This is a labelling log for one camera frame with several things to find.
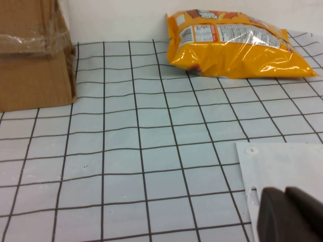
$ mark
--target orange plastic bag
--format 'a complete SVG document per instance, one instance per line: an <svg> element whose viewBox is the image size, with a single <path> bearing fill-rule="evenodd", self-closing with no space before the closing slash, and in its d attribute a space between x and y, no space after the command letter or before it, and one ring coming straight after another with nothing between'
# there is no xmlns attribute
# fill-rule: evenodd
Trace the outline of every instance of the orange plastic bag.
<svg viewBox="0 0 323 242"><path fill-rule="evenodd" d="M167 59L177 67L233 79L318 76L286 30L243 13L190 10L167 19Z"/></svg>

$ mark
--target nutrition facts label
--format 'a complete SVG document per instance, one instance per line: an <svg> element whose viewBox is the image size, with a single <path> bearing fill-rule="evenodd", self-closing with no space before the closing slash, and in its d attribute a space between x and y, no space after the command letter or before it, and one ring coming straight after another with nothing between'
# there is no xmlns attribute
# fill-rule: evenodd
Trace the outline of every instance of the nutrition facts label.
<svg viewBox="0 0 323 242"><path fill-rule="evenodd" d="M279 48L279 40L267 30L246 24L218 24L220 42L246 43Z"/></svg>
<svg viewBox="0 0 323 242"><path fill-rule="evenodd" d="M216 40L214 25L194 25L196 42L213 42Z"/></svg>

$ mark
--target grid mat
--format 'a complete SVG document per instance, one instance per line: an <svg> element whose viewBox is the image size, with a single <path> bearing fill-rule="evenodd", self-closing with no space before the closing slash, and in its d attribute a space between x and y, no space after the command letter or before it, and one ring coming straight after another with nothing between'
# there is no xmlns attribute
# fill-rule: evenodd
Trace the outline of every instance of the grid mat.
<svg viewBox="0 0 323 242"><path fill-rule="evenodd" d="M0 113L2 242L253 241L235 142L322 143L323 78L190 76L167 45L78 44L75 104Z"/></svg>

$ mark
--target black grid line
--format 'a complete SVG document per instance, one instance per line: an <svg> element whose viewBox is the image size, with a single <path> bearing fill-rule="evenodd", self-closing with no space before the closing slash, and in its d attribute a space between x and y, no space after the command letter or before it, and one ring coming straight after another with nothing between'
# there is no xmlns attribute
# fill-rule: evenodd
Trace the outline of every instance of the black grid line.
<svg viewBox="0 0 323 242"><path fill-rule="evenodd" d="M286 84L275 84L275 85L283 86L283 85L287 85L287 84L297 84L297 83L286 83ZM163 94L163 93L145 93L145 94L147 94L147 95L149 95L149 94L154 95L154 94ZM317 96L317 95L315 95L315 96L306 96L306 97L293 97L293 98L267 99L267 100L262 100L262 102L279 101L279 100L290 100L290 99L303 99L303 98L311 98L311 97L320 97L321 98L321 97L323 97L323 95L320 95L320 96ZM244 101L244 102L231 102L231 104L255 103L255 102L259 102L259 101L256 100L256 101ZM228 104L228 103L224 102L224 103L201 104L200 106L213 106L213 105L225 105L225 104ZM182 108L182 107L198 107L198 105L183 105L183 106L177 106L177 107L169 107L169 109L176 109L176 108ZM137 109L138 110L141 110L141 109L167 109L167 107L138 107ZM117 113L117 112L135 111L135 110L136 110L135 108L131 108L131 109L124 109L124 110L117 110L117 111L105 112L105 114ZM100 113L80 112L80 113L74 113L74 114L72 114L72 116L77 116L77 115L102 115L102 114L103 114L102 112L100 112ZM56 118L56 117L69 117L69 116L70 115L46 116L46 117L39 117L38 119L47 119L47 118ZM34 117L26 117L26 118L3 118L3 120L25 120L25 119L34 119Z"/></svg>
<svg viewBox="0 0 323 242"><path fill-rule="evenodd" d="M307 47L307 46L310 46L310 45L312 45L312 44L321 44L321 43L319 43L319 42L317 42L317 41L315 41L315 42L312 42L312 43L310 43L310 44L306 44L306 45L298 45L298 46L294 46L294 47Z"/></svg>
<svg viewBox="0 0 323 242"><path fill-rule="evenodd" d="M323 53L320 53L320 54L314 54L314 55L307 55L307 56L303 56L304 58L306 57L317 57L319 55L322 55Z"/></svg>
<svg viewBox="0 0 323 242"><path fill-rule="evenodd" d="M222 166L230 166L230 165L238 165L239 163L229 163L229 164L222 164ZM219 164L215 165L200 165L200 166L190 166L190 167L184 167L184 170L190 170L190 169L197 169L197 168L208 168L208 167L217 167L220 166ZM168 172L168 171L178 171L182 170L181 168L176 169L166 169L166 170L151 170L151 171L144 171L144 172L130 172L130 173L104 173L103 175L142 175L142 174L150 174L150 173L159 173L159 172ZM86 179L86 178L92 178L96 176L101 176L100 174L94 174L94 175L87 175L87 176L80 176L75 178L70 178L66 180L52 180L52 181L40 181L35 183L25 183L20 184L21 187L23 186L31 186L31 185L40 185L40 184L53 184L53 183L64 183L64 182L70 182L72 180L80 180L80 179ZM0 188L14 188L17 185L6 185L6 186L0 186Z"/></svg>
<svg viewBox="0 0 323 242"><path fill-rule="evenodd" d="M89 42L89 43L80 43L78 45L82 46L82 45L91 45L91 44L101 44L102 42ZM128 43L128 41L105 41L105 43ZM132 40L131 43L152 43L152 41L135 41L135 40ZM159 41L155 41L155 43L166 43L166 44L169 44L169 41L162 41L162 40L159 40Z"/></svg>
<svg viewBox="0 0 323 242"><path fill-rule="evenodd" d="M214 192L214 193L204 193L204 194L194 194L194 195L182 195L182 196L176 196L176 197L165 197L165 198L156 198L156 199L147 199L147 200L137 200L137 201L129 201L129 202L114 202L114 203L103 203L104 206L111 206L111 205L127 205L127 204L136 204L136 203L145 203L147 202L156 202L156 201L165 201L165 200L173 200L173 199L180 199L180 198L188 198L191 197L203 197L203 196L210 196L210 195L220 195L220 194L229 194L229 193L244 193L245 190L235 190L235 191L224 191L224 192ZM94 208L94 207L101 207L102 204L91 204L91 205L85 205L85 206L76 206L76 207L63 207L58 208L59 211L63 210L75 210L75 209L84 209L84 208ZM55 211L55 208L45 208L45 209L39 209L34 211L28 211L28 212L22 212L22 213L15 213L11 215L0 215L0 218L6 218L6 217L16 217L16 216L22 216L26 214L34 214L34 213L40 213L40 212L48 212L48 211Z"/></svg>
<svg viewBox="0 0 323 242"><path fill-rule="evenodd" d="M148 234L149 234L149 241L152 242L150 215L149 215L149 207L148 207L147 188L146 188L146 177L145 177L145 174L144 174L145 168L144 168L143 157L142 157L142 147L141 147L140 128L139 128L139 115L138 115L138 108L137 108L135 81L134 81L133 68L132 68L132 57L131 57L130 41L128 42L128 45L129 45L129 55L130 55L131 76L132 76L132 80L133 80L132 81L132 86L133 86L134 101L135 101L135 107L136 107L136 119L137 119L137 129L138 129L138 139L139 139L139 152L140 152L140 161L141 161L141 169L142 169L143 189L144 189L145 203L146 203Z"/></svg>
<svg viewBox="0 0 323 242"><path fill-rule="evenodd" d="M167 51L162 51L162 52L157 52L157 54L165 54ZM152 54L133 54L132 56L150 56L150 55L155 55L155 53ZM115 54L115 55L92 55L89 57L85 58L80 58L80 61L85 60L85 59L91 59L91 58L103 58L103 57L129 57L128 54Z"/></svg>
<svg viewBox="0 0 323 242"><path fill-rule="evenodd" d="M284 87L282 85L281 85L281 88L284 90L285 94L293 102L293 104L295 105L295 107L297 108L297 110L301 113L301 115L303 116L303 118L305 119L305 121L307 122L307 124L310 126L310 128L313 130L313 132L316 134L316 136L318 137L318 139L323 144L322 138L320 137L320 135L318 134L318 132L313 128L313 126L310 124L310 122L307 120L306 116L302 113L301 109L296 105L295 101L289 96L289 94L287 93L287 91L284 89Z"/></svg>
<svg viewBox="0 0 323 242"><path fill-rule="evenodd" d="M190 83L191 83L192 89L193 89L193 91L194 91L193 84L192 84L192 82L191 82L191 79L190 79L190 77L189 77L188 73L187 73L187 77L188 77L188 79L189 79L189 81L190 81ZM220 84L221 88L223 89L222 83L220 82L220 80L219 80L218 78L217 78L217 80L218 80L218 82L219 82L219 84ZM249 137L248 137L247 133L244 131L244 129L243 129L242 125L241 125L241 122L240 122L240 120L239 120L239 118L238 118L238 116L237 116L237 114L236 114L236 112L235 112L235 110L234 110L234 108L233 108L233 106L232 106L232 103L230 102L230 99L228 98L228 95L227 95L227 93L226 93L225 89L223 89L223 92L224 92L224 94L225 94L225 96L226 96L226 99L227 99L227 101L228 101L228 103L229 103L229 105L230 105L230 108L231 108L231 110L232 110L232 112L233 112L234 116L236 117L236 121L238 121L238 124L239 124L239 126L240 126L240 128L241 128L241 130L242 130L243 134L246 136L247 141L248 141L248 142L250 142Z"/></svg>
<svg viewBox="0 0 323 242"><path fill-rule="evenodd" d="M167 65L167 64L160 64L160 66L176 68L175 66ZM132 69L138 69L138 68L142 68L142 67L157 67L157 64L143 65L143 66L133 67ZM131 68L104 68L104 69L105 70L115 70L115 71L131 70ZM79 72L96 71L96 70L103 70L103 67L101 67L101 68L91 68L91 69L81 69L81 70L79 70Z"/></svg>
<svg viewBox="0 0 323 242"><path fill-rule="evenodd" d="M313 135L313 134L323 134L323 132L310 132L310 133L296 133L296 134L287 134L286 136L295 136L295 135ZM281 137L281 135L270 135L270 136L259 136L259 137L250 137L249 139L263 139L263 138L277 138ZM220 143L220 142L229 142L229 141L243 141L247 140L246 138L238 138L238 139L226 139L226 140L216 140L216 141L205 141L205 142L196 142L196 143L189 143L189 144L178 144L178 146L186 146L186 145L200 145L200 144L211 144L211 143ZM153 147L147 147L142 148L142 150L150 150L150 149L156 149L156 148L166 148L166 147L176 147L176 145L163 145L163 146L153 146ZM116 150L139 150L139 148L115 148L115 149L106 149L105 152L109 151L116 151ZM102 151L95 151L95 152L88 152L88 153L75 153L75 154L69 154L66 155L69 156L76 156L76 155L93 155L101 153ZM39 160L39 159L50 159L50 158L62 158L64 155L58 155L58 156L44 156L44 157L33 157L33 158L27 158L26 160ZM10 161L22 161L23 159L11 159L11 160L1 160L2 162L10 162Z"/></svg>
<svg viewBox="0 0 323 242"><path fill-rule="evenodd" d="M288 114L288 115L278 115L278 116L270 116L270 114L267 112L267 114L269 115L268 117L253 117L253 118L240 118L238 119L238 117L236 116L236 119L229 119L229 120L221 120L221 121L209 121L206 122L207 124L218 124L218 123L230 123L230 122L236 122L236 121L249 121L249 120L259 120L259 119L273 119L273 118L279 118L279 117L294 117L294 116L304 116L304 115L314 115L314 114L323 114L323 112L313 112L313 113L307 113L307 114ZM173 125L174 127L182 127L182 126L194 126L194 125L203 125L204 122L202 123L187 123L187 124L180 124L180 125ZM142 127L139 126L140 129L159 129L159 128L171 128L171 125L165 125L165 126L151 126L151 127ZM117 129L109 129L109 130L105 130L105 131L78 131L78 132L70 132L69 135L76 135L76 134L104 134L106 132L113 132L113 131L119 131L119 130L126 130L126 129L136 129L138 128L137 126L129 126L129 127L122 127L122 128L117 128ZM41 136L34 136L33 138L50 138L50 137L60 137L60 136L66 136L68 134L59 134L59 135L41 135ZM6 140L25 140L25 139L29 139L29 137L18 137L18 138L3 138L0 139L0 141L6 141Z"/></svg>
<svg viewBox="0 0 323 242"><path fill-rule="evenodd" d="M318 63L318 61L317 60L315 60L315 58L313 57L313 56L311 56L309 53L308 53L308 51L304 48L305 46L302 46L302 49L312 58L312 60L313 61L315 61L316 62L316 64L318 64L318 66L321 68L321 69L323 69L323 67L320 65L320 63ZM323 100L323 98L317 93L317 91L309 84L309 82L307 81L307 79L306 78L304 78L304 80L305 80L305 82L310 86L310 88L317 94L317 96L318 97L320 97L322 100Z"/></svg>
<svg viewBox="0 0 323 242"><path fill-rule="evenodd" d="M153 48L154 48L155 53L156 53L155 41L152 40L152 43L153 43ZM186 181L185 171L183 169L184 166L183 166L183 162L182 162L182 158L181 158L179 146L178 146L178 143L177 143L175 129L174 129L174 126L173 126L172 115L171 115L171 111L169 109L169 105L168 105L168 101L167 101L167 96L166 96L166 92L165 92L165 88L164 88L164 84L163 84L162 73L160 72L160 66L159 66L159 60L158 60L157 53L156 53L156 60L157 60L157 65L158 65L158 72L159 72L159 77L160 77L160 83L161 83L161 87L163 88L164 98L165 98L165 102L166 102L166 106L167 106L167 110L168 110L168 115L169 115L170 122L171 122L171 126L172 126L172 131L173 131L174 141L175 141L175 145L176 145L176 149L177 149L177 154L178 154L178 158L179 158L180 165L181 165L181 169L182 169L182 175L183 175L183 179L184 179L184 183L185 183L185 187L186 187L186 192L187 192L187 195L189 196L188 197L188 200L189 200L189 204L190 204L191 211L192 211L192 216L193 216L193 221L194 221L194 225L195 225L196 236L197 236L198 242L201 242L200 233L198 231L198 226L197 226L197 222L196 222L196 216L195 216L195 213L194 213L194 208L193 208L192 200L190 198L190 192L189 192L188 185L187 185L187 181Z"/></svg>
<svg viewBox="0 0 323 242"><path fill-rule="evenodd" d="M251 222L244 222L243 225L249 225ZM226 224L226 225L218 225L218 226L208 226L208 227L200 227L198 230L204 230L204 229L213 229L213 228L225 228L225 227L234 227L239 226L240 223L233 223L233 224ZM177 233L177 232L187 232L187 231L194 231L195 228L184 228L184 229L175 229L175 230L168 230L168 231L162 231L162 232L152 232L152 235L159 235L159 234L166 234L166 233ZM148 233L142 233L137 235L129 235L124 237L115 237L115 238L106 238L103 241L112 241L112 240L120 240L120 239L128 239L128 238L136 238L136 237L144 237L148 236ZM99 240L87 240L82 242L100 242Z"/></svg>
<svg viewBox="0 0 323 242"><path fill-rule="evenodd" d="M278 130L278 132L281 134L281 136L283 137L285 143L287 143L285 136L283 135L282 131L278 128L277 124L275 123L275 121L273 120L273 117L271 116L271 114L268 112L267 108L265 107L264 103L262 102L262 100L259 98L259 95L256 93L256 91L254 90L254 87L251 86L254 94L256 95L256 97L258 98L259 102L261 103L263 109L266 111L267 115L269 116L269 118L271 119L271 121L273 122L273 124L275 125L276 129Z"/></svg>
<svg viewBox="0 0 323 242"><path fill-rule="evenodd" d="M294 36L292 38L297 38L297 37L300 37L302 35L305 35L305 34L308 34L307 32L306 33L301 33L300 35L297 35L297 36Z"/></svg>
<svg viewBox="0 0 323 242"><path fill-rule="evenodd" d="M204 117L204 113L203 113L203 111L202 111L202 107L200 106L199 100L198 100L197 95L196 95L196 93L195 93L195 90L194 90L194 87L193 87L192 81L191 81L191 79L190 79L190 76L189 76L188 72L187 72L186 74L187 74L187 78L188 78L188 80L189 80L189 82L190 82L190 84L191 84L192 90L193 90L193 92L194 92L194 96L195 96L196 102L197 102L197 104L198 104L198 106L199 106L200 113L201 113L201 115L202 115L202 118L203 118L203 121L204 121L204 125L205 125L205 127L206 127L207 132L208 132L209 138L210 138L211 140L213 140L213 139L212 139L211 132L210 132L210 130L209 130L209 128L208 128L208 125L207 125L207 123L206 123L206 120L205 120L205 117ZM235 113L235 111L234 111L234 109L233 109L233 107L232 107L232 105L231 105L231 104L230 104L230 107L231 107L232 111L234 112L234 115L235 115L236 119L237 119L237 120L239 120L239 119L238 119L238 116L236 115L236 113ZM250 142L250 140L249 140L249 138L248 138L247 134L244 132L244 130L243 130L242 125L241 125L241 123L240 123L240 122L239 122L239 125L240 125L240 128L242 129L242 131L243 131L244 135L246 136L247 141L248 141L248 142ZM222 171L223 177L224 177L224 179L225 179L225 181L226 181L226 184L227 184L227 187L228 187L228 189L229 189L229 193L230 193L230 196L231 196L231 199L232 199L233 205L234 205L234 207L235 207L235 209L236 209L237 215L238 215L238 217L239 217L240 224L242 224L242 223L243 223L243 221L242 221L242 217L241 217L241 215L240 215L240 212L239 212L239 209L238 209L237 203L236 203L236 201L235 201L235 199L234 199L234 196L233 196L233 194L232 194L232 190L231 190L231 187L230 187L230 185L229 185L228 178L227 178L226 173L225 173L225 171L224 171L224 169L223 169L223 166L222 166L222 163L221 163L221 160L220 160L220 156L219 156L219 154L218 154L218 151L217 151L217 149L216 149L216 146L215 146L214 142L212 142L212 146L213 146L213 149L214 149L215 155L216 155L216 157L217 157L217 159L218 159L218 162L219 162L219 165L220 165L220 168L221 168L221 171ZM242 229L243 229L243 232L244 232L244 234L245 234L245 237L246 237L247 241L249 242L250 240L249 240L249 237L248 237L248 234L247 234L247 231L246 231L246 228L244 227L244 225L242 225Z"/></svg>
<svg viewBox="0 0 323 242"><path fill-rule="evenodd" d="M79 67L79 57L80 57L80 46L77 44L77 62L76 62L76 70L75 70L75 77L77 77L78 67ZM64 179L64 170L65 170L65 164L66 164L66 157L67 157L67 148L69 143L69 137L70 137L70 129L71 129L71 121L72 121L72 113L73 113L73 103L71 105L71 111L70 111L70 119L69 119L69 125L67 129L67 136L66 136L66 144L65 144L65 152L64 152L64 159L63 159L63 165L62 165L62 172L61 172L61 181ZM57 215L59 210L59 202L60 202L60 195L61 195L61 189L62 189L63 183L60 183L59 190L57 192L57 198L56 198L56 207L55 207L55 216L54 216L54 223L53 223L53 230L52 230L52 237L51 242L55 242L55 234L56 234L56 225L57 225Z"/></svg>
<svg viewBox="0 0 323 242"><path fill-rule="evenodd" d="M11 218L12 218L12 215L13 215L13 212L14 212L14 208L15 208L15 205L16 205L17 195L18 195L18 191L19 191L19 187L20 187L22 175L23 175L23 172L24 172L26 160L27 160L27 157L28 157L28 152L29 152L29 147L30 147L30 144L31 144L32 136L33 136L34 131L35 131L38 114L39 114L39 109L37 110L36 118L35 118L35 121L34 121L34 125L33 125L33 128L32 128L32 131L31 131L30 138L29 138L29 143L28 143L28 146L27 146L27 150L26 150L26 154L25 154L25 159L24 159L24 162L23 162L23 164L21 166L21 171L20 171L20 175L19 175L18 185L17 185L17 188L16 188L16 192L15 192L15 196L14 196L13 203L12 203L12 206L11 206L10 215L8 217L7 224L6 224L4 233L3 233L2 242L5 242L6 234L7 234L7 231L8 231L8 227L9 227L9 224L10 224L10 221L11 221Z"/></svg>
<svg viewBox="0 0 323 242"><path fill-rule="evenodd" d="M103 55L105 55L105 43L103 42ZM105 58L103 58L103 97L105 97ZM105 130L105 98L103 99L103 131ZM102 135L102 176L101 176L101 240L104 238L104 163L105 163L105 134Z"/></svg>
<svg viewBox="0 0 323 242"><path fill-rule="evenodd" d="M134 79L134 81L136 81L136 80L159 81L157 79L141 79L141 78ZM119 81L119 82L108 82L107 84L110 85L110 84L118 84L118 83L124 83L124 82L132 82L132 80ZM80 82L78 84L84 84L84 83L103 84L103 82ZM282 83L282 85L287 85L287 84L300 84L300 83L304 83L304 82ZM256 86L257 87L263 87L263 86L275 86L275 85L278 85L278 83L262 84L262 85L256 85ZM244 87L249 87L249 86L206 88L206 89L199 89L199 90L196 90L196 91L199 91L200 92L200 91L207 91L207 90L235 89L235 88L244 88ZM166 92L166 93L179 93L179 92L191 92L191 91L175 91L175 92ZM162 92L156 92L156 93L139 93L138 92L137 94L152 94L153 95L153 94L163 94L163 93Z"/></svg>

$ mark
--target white wall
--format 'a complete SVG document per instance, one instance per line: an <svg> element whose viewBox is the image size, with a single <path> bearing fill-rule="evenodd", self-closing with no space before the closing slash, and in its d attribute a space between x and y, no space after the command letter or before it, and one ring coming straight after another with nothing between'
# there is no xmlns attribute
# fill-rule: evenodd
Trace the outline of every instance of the white wall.
<svg viewBox="0 0 323 242"><path fill-rule="evenodd" d="M59 0L59 4L66 22L68 29L70 29L70 18L69 18L69 3L67 0Z"/></svg>
<svg viewBox="0 0 323 242"><path fill-rule="evenodd" d="M165 13L244 12L281 28L323 35L323 0L69 0L74 42L167 39Z"/></svg>

